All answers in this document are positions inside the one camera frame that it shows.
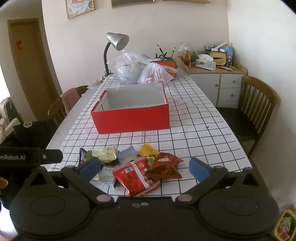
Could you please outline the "left human hand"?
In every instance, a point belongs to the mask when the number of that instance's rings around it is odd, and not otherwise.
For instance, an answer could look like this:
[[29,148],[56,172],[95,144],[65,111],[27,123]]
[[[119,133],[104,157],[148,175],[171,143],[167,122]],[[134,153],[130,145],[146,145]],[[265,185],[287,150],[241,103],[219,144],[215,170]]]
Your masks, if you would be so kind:
[[0,178],[0,189],[6,188],[8,185],[8,181],[5,178]]

